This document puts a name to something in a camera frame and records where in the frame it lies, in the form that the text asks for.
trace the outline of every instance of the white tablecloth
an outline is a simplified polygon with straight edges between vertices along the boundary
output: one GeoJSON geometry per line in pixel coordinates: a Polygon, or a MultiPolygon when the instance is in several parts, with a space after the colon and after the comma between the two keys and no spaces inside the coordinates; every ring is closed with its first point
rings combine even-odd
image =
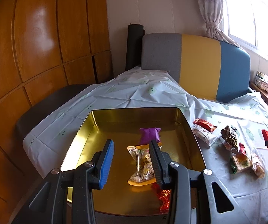
{"type": "Polygon", "coordinates": [[[61,166],[70,143],[91,110],[135,107],[178,107],[190,126],[195,118],[205,119],[218,126],[214,133],[219,136],[227,125],[237,128],[239,142],[263,160],[265,178],[258,179],[252,170],[232,174],[231,153],[219,140],[210,149],[199,140],[205,163],[252,223],[268,220],[268,150],[261,133],[262,129],[268,130],[268,106],[260,93],[248,93],[222,104],[188,94],[164,71],[134,68],[107,83],[86,88],[54,111],[25,137],[24,150],[45,177],[50,170],[61,166]]]}

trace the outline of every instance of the curtain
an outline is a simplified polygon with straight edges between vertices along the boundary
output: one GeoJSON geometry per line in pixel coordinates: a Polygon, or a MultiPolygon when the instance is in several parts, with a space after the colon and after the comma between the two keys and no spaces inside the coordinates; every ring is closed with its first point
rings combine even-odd
{"type": "Polygon", "coordinates": [[[219,29],[223,18],[223,0],[198,0],[200,13],[207,24],[206,37],[240,46],[219,29]]]}

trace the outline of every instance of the tissue box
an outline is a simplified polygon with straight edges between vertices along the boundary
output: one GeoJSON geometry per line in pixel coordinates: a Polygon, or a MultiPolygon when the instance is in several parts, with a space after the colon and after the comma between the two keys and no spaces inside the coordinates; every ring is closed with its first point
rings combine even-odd
{"type": "Polygon", "coordinates": [[[260,89],[263,89],[263,90],[265,90],[265,91],[268,93],[268,83],[267,83],[267,82],[262,81],[262,80],[258,80],[258,81],[257,81],[257,86],[258,86],[260,89]]]}

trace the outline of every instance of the blue gripper pad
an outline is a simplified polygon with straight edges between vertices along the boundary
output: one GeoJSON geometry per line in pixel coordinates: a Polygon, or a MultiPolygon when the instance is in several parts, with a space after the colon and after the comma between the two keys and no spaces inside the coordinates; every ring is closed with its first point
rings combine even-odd
{"type": "Polygon", "coordinates": [[[111,162],[113,159],[113,154],[114,154],[114,142],[113,140],[107,140],[103,152],[106,152],[104,156],[104,161],[101,166],[101,173],[100,173],[100,180],[99,180],[99,187],[102,189],[104,185],[107,183],[110,167],[111,167],[111,162]]]}

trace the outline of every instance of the cracker package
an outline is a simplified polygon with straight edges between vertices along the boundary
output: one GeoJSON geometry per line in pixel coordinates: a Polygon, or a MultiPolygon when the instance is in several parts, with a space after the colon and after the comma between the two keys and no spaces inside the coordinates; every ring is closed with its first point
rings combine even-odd
{"type": "Polygon", "coordinates": [[[250,158],[244,154],[238,154],[230,157],[230,165],[233,173],[240,173],[252,167],[250,158]]]}
{"type": "MultiPolygon", "coordinates": [[[[158,142],[158,145],[161,149],[162,143],[158,142]]],[[[127,150],[136,161],[136,172],[129,178],[128,184],[142,186],[156,182],[151,157],[149,155],[149,144],[129,146],[127,150]]]]}
{"type": "Polygon", "coordinates": [[[198,124],[195,124],[191,130],[195,136],[207,143],[209,147],[211,147],[213,143],[218,139],[218,136],[213,135],[211,132],[198,124]]]}

